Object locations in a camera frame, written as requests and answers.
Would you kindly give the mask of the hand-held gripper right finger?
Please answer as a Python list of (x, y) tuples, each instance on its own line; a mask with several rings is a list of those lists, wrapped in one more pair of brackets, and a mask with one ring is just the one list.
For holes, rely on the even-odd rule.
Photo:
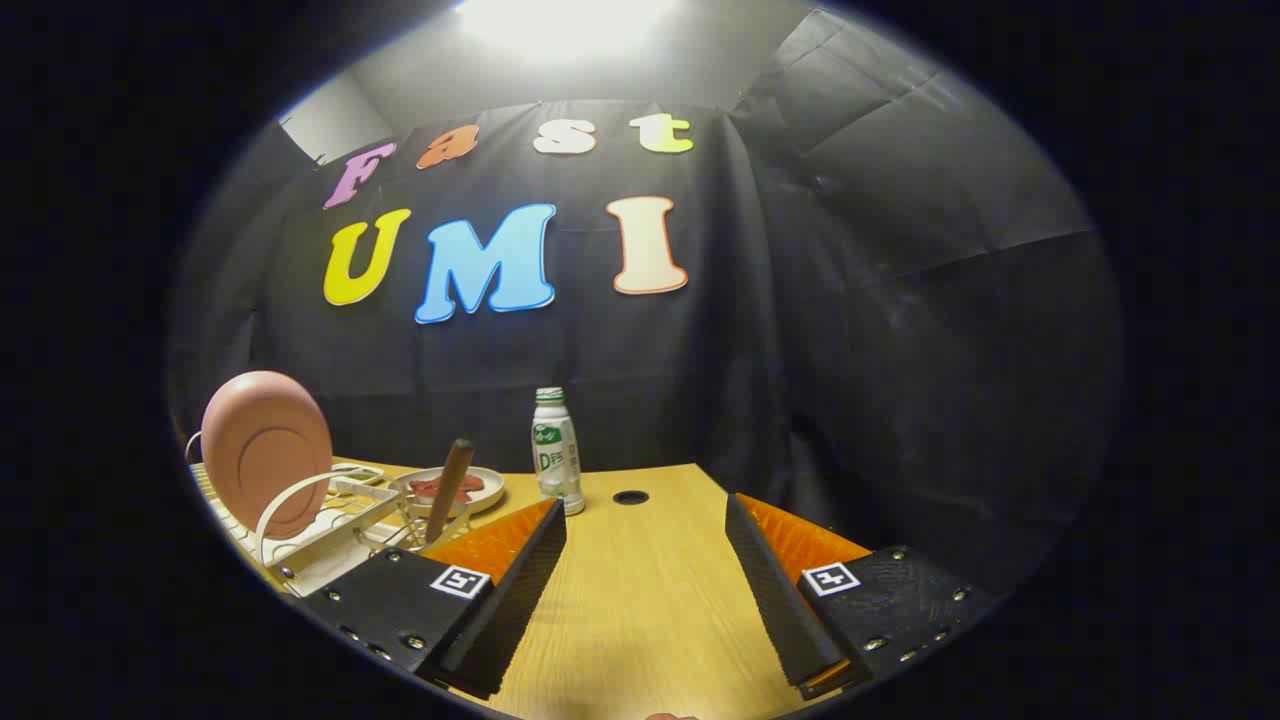
[(783, 675), (804, 700), (887, 682), (1000, 603), (919, 550), (868, 550), (746, 495), (728, 495), (724, 534)]

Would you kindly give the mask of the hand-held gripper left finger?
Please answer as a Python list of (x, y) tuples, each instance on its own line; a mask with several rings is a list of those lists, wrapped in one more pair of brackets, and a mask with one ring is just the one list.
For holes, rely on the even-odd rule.
[(500, 689), (566, 538), (563, 502), (545, 498), (420, 553), (383, 550), (300, 606), (375, 659), (485, 700)]

